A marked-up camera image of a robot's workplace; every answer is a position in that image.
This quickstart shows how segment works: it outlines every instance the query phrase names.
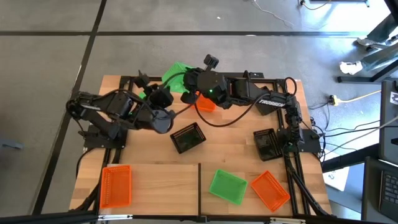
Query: wooden table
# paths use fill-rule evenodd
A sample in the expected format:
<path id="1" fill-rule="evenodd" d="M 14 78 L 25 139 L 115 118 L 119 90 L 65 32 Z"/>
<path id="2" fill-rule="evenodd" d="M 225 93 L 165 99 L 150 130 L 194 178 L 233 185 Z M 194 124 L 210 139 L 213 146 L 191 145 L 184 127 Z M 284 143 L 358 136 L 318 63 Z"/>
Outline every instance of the wooden table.
<path id="1" fill-rule="evenodd" d="M 104 76 L 100 95 L 119 86 L 120 76 Z M 134 86 L 133 91 L 140 89 Z M 179 111 L 186 104 L 180 101 L 180 93 L 173 93 L 174 102 L 168 109 Z M 310 125 L 303 85 L 297 82 L 297 101 L 300 102 L 303 120 Z M 224 124 L 238 117 L 245 106 L 232 106 L 228 110 L 216 108 L 212 113 L 202 112 L 211 123 Z M 207 140 L 179 154 L 170 134 L 197 122 Z M 248 185 L 241 205 L 235 205 L 209 193 L 216 170 L 223 169 L 251 183 L 257 176 L 269 170 L 288 192 L 283 158 L 262 162 L 253 140 L 253 132 L 278 128 L 277 113 L 261 116 L 253 108 L 237 123 L 225 128 L 205 124 L 193 109 L 180 114 L 174 127 L 167 134 L 149 130 L 130 130 L 127 144 L 121 154 L 120 164 L 132 165 L 132 205 L 100 211 L 101 214 L 133 215 L 198 215 L 198 164 L 201 164 L 201 213 L 202 215 L 292 215 L 290 201 L 272 213 Z M 95 149 L 81 161 L 70 208 L 76 208 L 98 183 L 104 149 Z M 315 200 L 331 213 L 322 169 L 318 159 L 310 153 L 300 153 L 305 183 Z M 299 213 L 303 213 L 299 188 L 295 185 Z"/>

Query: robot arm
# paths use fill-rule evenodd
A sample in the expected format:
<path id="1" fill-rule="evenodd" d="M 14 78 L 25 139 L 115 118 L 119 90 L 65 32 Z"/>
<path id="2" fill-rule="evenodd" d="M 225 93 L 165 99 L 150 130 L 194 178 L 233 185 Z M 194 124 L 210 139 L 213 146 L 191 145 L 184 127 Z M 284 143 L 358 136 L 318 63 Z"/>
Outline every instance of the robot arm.
<path id="1" fill-rule="evenodd" d="M 223 109 L 256 103 L 286 109 L 287 139 L 291 144 L 303 143 L 299 125 L 302 122 L 300 105 L 294 95 L 274 92 L 267 87 L 259 88 L 251 81 L 248 71 L 243 73 L 243 78 L 224 77 L 222 73 L 211 70 L 218 64 L 218 59 L 211 55 L 206 56 L 204 63 L 207 65 L 204 70 L 194 68 L 184 75 L 184 86 L 189 91 L 181 97 L 184 103 L 194 104 L 197 98 L 195 93 L 200 92 Z"/>
<path id="2" fill-rule="evenodd" d="M 99 129 L 105 138 L 116 139 L 122 129 L 151 129 L 163 134 L 173 126 L 175 113 L 165 108 L 173 102 L 170 88 L 148 86 L 149 78 L 140 73 L 134 80 L 148 96 L 139 98 L 129 90 L 113 90 L 103 96 L 79 92 L 67 102 L 67 111 L 75 120 L 85 120 Z M 98 112 L 111 119 L 107 121 Z"/>

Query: black cable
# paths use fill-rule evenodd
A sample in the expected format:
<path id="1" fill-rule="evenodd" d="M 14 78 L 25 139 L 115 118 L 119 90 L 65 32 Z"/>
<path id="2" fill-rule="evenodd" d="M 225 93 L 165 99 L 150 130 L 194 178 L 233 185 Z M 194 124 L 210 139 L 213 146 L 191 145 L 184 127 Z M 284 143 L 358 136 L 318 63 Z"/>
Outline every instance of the black cable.
<path id="1" fill-rule="evenodd" d="M 178 73 L 170 76 L 166 81 L 163 82 L 163 86 L 166 87 L 167 84 L 169 83 L 169 81 L 171 81 L 171 79 L 175 78 L 176 76 L 183 75 L 183 74 L 185 74 L 185 72 L 178 72 Z"/>
<path id="2" fill-rule="evenodd" d="M 75 119 L 75 118 L 73 118 L 73 120 L 75 120 L 76 123 L 77 123 L 77 125 L 79 125 L 79 128 L 80 128 L 80 131 L 81 131 L 81 135 L 83 136 L 83 139 L 86 138 L 85 131 L 84 131 L 83 127 L 81 126 L 79 120 L 77 120 L 77 119 Z"/>
<path id="3" fill-rule="evenodd" d="M 326 102 L 326 103 L 318 103 L 318 104 L 315 104 L 315 105 L 313 105 L 313 106 L 309 106 L 308 109 L 309 109 L 309 110 L 316 110 L 316 109 L 319 109 L 319 108 L 322 108 L 322 107 L 326 106 L 327 104 L 328 104 L 328 102 Z"/>
<path id="4" fill-rule="evenodd" d="M 195 99 L 195 102 L 194 102 L 194 103 L 192 103 L 192 104 L 186 106 L 184 109 L 182 109 L 182 110 L 180 110 L 179 112 L 177 112 L 177 113 L 175 114 L 175 116 L 177 116 L 177 115 L 179 115 L 179 114 L 182 114 L 184 111 L 186 111 L 186 110 L 189 109 L 191 106 L 193 106 L 193 105 L 198 101 L 200 95 L 201 95 L 201 93 L 199 93 L 199 95 L 198 95 L 197 98 Z"/>
<path id="5" fill-rule="evenodd" d="M 327 116 L 327 118 L 326 118 L 326 127 L 325 127 L 325 131 L 328 129 L 328 127 L 329 127 L 329 122 L 330 122 L 329 104 L 326 104 L 326 107 L 328 108 L 328 116 Z"/>
<path id="6" fill-rule="evenodd" d="M 319 126 L 314 125 L 314 127 L 318 128 L 322 132 L 323 147 L 321 149 L 321 153 L 320 153 L 320 157 L 319 157 L 319 160 L 320 160 L 322 158 L 322 156 L 326 156 L 326 154 L 325 154 L 325 149 L 326 149 L 326 144 L 327 144 L 326 143 L 326 137 L 325 137 L 325 133 L 323 132 L 323 130 Z"/>
<path id="7" fill-rule="evenodd" d="M 260 101 L 261 98 L 263 98 L 264 96 L 267 96 L 267 95 L 269 95 L 269 93 L 265 93 L 265 94 L 263 94 L 263 95 L 257 97 L 257 99 L 249 106 L 249 108 L 248 108 L 246 111 L 243 112 L 243 114 L 241 114 L 240 116 L 238 116 L 235 120 L 233 120 L 233 121 L 231 121 L 231 122 L 229 122 L 229 123 L 226 123 L 226 124 L 211 124 L 210 122 L 208 122 L 208 121 L 200 114 L 196 102 L 195 102 L 195 110 L 197 111 L 197 114 L 199 115 L 200 119 L 201 119 L 204 123 L 206 123 L 206 124 L 208 124 L 208 125 L 210 125 L 210 126 L 212 126 L 212 127 L 215 127 L 215 128 L 227 127 L 227 126 L 229 126 L 229 125 L 231 125 L 231 124 L 234 124 L 235 122 L 239 121 L 244 115 L 246 115 L 246 114 L 249 112 L 249 110 L 250 110 L 258 101 Z"/>
<path id="8" fill-rule="evenodd" d="M 334 136 L 339 136 L 339 135 L 341 135 L 341 134 L 354 133 L 354 132 L 358 132 L 358 131 L 367 131 L 367 130 L 372 130 L 372 129 L 376 129 L 376 128 L 378 128 L 378 127 L 365 128 L 365 129 L 359 129 L 359 130 L 354 130 L 354 131 L 345 131 L 345 132 L 342 132 L 342 133 L 332 134 L 332 135 L 325 136 L 325 137 L 334 137 Z M 395 126 L 385 126 L 385 127 L 383 127 L 383 128 L 398 128 L 398 126 L 396 126 L 396 125 L 395 125 Z"/>
<path id="9" fill-rule="evenodd" d="M 291 81 L 293 82 L 293 84 L 294 84 L 294 92 L 293 92 L 293 94 L 290 95 L 290 97 L 293 97 L 293 96 L 295 96 L 296 93 L 297 93 L 297 83 L 296 83 L 296 80 L 294 80 L 294 78 L 292 78 L 292 77 L 287 77 L 287 78 L 285 78 L 285 81 L 284 81 L 285 92 L 288 93 L 288 94 L 290 94 L 290 93 L 287 91 L 287 80 L 291 80 Z"/>
<path id="10" fill-rule="evenodd" d="M 133 99 L 135 99 L 135 100 L 137 100 L 137 101 L 139 101 L 139 102 L 146 103 L 146 102 L 145 102 L 143 99 L 141 99 L 137 94 L 133 93 L 133 92 L 130 91 L 130 90 L 125 90 L 125 89 L 115 89 L 115 90 L 112 90 L 112 91 L 110 91 L 110 92 L 107 92 L 106 94 L 104 94 L 104 95 L 102 95 L 102 96 L 97 96 L 96 98 L 93 98 L 92 100 L 102 99 L 102 98 L 104 98 L 104 97 L 106 97 L 106 96 L 109 96 L 109 95 L 112 94 L 112 93 L 116 93 L 117 91 L 121 91 L 121 92 L 128 93 L 128 94 L 130 95 L 131 98 L 133 98 Z"/>
<path id="11" fill-rule="evenodd" d="M 380 120 L 377 120 L 377 121 L 373 121 L 373 122 L 369 122 L 369 123 L 366 123 L 366 124 L 360 124 L 360 125 L 357 125 L 354 129 L 348 129 L 348 128 L 335 128 L 335 129 L 332 129 L 332 130 L 325 130 L 325 131 L 336 131 L 336 130 L 346 130 L 346 131 L 354 131 L 354 130 L 356 130 L 357 128 L 359 128 L 359 127 L 361 127 L 361 126 L 365 126 L 365 125 L 368 125 L 368 124 L 373 124 L 373 123 L 376 123 L 376 122 L 379 122 Z"/>
<path id="12" fill-rule="evenodd" d="M 331 145 L 331 146 L 337 146 L 337 147 L 338 147 L 338 145 L 336 145 L 336 144 L 332 144 L 332 143 L 326 143 L 326 144 L 329 144 L 329 145 Z M 346 148 L 346 147 L 340 147 L 339 149 L 347 149 L 347 150 L 355 150 L 355 151 L 357 151 L 357 149 L 354 149 L 354 148 Z"/>
<path id="13" fill-rule="evenodd" d="M 94 148 L 88 148 L 88 149 L 79 157 L 79 159 L 77 160 L 77 164 L 76 164 L 76 178 L 77 178 L 77 175 L 79 174 L 79 168 L 80 168 L 81 159 L 82 159 L 87 153 L 91 152 L 93 149 L 94 149 Z"/>
<path id="14" fill-rule="evenodd" d="M 180 115 L 181 113 L 183 113 L 184 111 L 186 111 L 187 109 L 189 109 L 191 106 L 193 106 L 193 104 L 188 105 L 187 107 L 185 107 L 184 109 L 180 110 L 179 112 L 177 112 L 175 115 Z"/>

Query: green basket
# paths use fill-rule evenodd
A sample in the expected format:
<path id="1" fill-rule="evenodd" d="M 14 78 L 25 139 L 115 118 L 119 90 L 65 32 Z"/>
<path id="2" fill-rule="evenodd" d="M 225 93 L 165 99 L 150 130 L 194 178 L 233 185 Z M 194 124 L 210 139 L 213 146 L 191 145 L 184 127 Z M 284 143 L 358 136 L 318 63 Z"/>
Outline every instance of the green basket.
<path id="1" fill-rule="evenodd" d="M 168 78 L 170 78 L 172 75 L 176 73 L 187 71 L 187 68 L 193 68 L 193 67 L 185 65 L 182 62 L 175 62 L 169 68 L 169 70 L 163 75 L 162 82 L 166 81 Z M 183 75 L 177 75 L 171 81 L 169 81 L 168 86 L 170 87 L 170 91 L 177 93 L 184 93 L 187 91 L 184 87 L 183 77 L 184 77 Z"/>
<path id="2" fill-rule="evenodd" d="M 240 205 L 247 186 L 246 180 L 219 169 L 214 175 L 209 192 Z"/>

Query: concrete floor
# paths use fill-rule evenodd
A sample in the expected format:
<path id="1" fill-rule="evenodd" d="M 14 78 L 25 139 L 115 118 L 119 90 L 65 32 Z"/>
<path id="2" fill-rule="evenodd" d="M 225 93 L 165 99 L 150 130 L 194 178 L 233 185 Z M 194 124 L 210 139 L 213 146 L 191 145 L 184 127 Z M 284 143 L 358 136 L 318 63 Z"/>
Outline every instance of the concrete floor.
<path id="1" fill-rule="evenodd" d="M 250 1 L 112 0 L 100 30 L 309 30 L 368 32 L 387 14 L 382 1 L 333 3 L 317 11 L 296 1 L 272 1 L 267 10 L 293 22 L 286 27 Z M 1 0 L 0 30 L 91 30 L 100 0 Z M 358 16 L 352 18 L 355 10 Z M 22 142 L 21 151 L 0 150 L 0 217 L 29 213 L 44 164 L 78 72 L 87 37 L 0 37 L 0 136 Z M 350 99 L 380 89 L 378 85 L 337 84 L 340 61 L 358 60 L 366 51 L 349 38 L 316 37 L 97 37 L 81 90 L 96 93 L 103 75 L 162 75 L 174 61 L 202 67 L 206 54 L 220 59 L 218 71 L 245 69 L 268 78 L 301 79 L 308 105 L 328 95 Z M 372 75 L 375 72 L 361 72 Z M 329 128 L 352 128 L 379 119 L 379 95 L 331 107 Z M 326 108 L 312 111 L 325 127 Z M 356 136 L 331 138 L 343 143 Z M 347 147 L 377 142 L 377 133 Z M 68 209 L 75 165 L 83 141 L 71 123 L 47 197 L 44 212 Z"/>

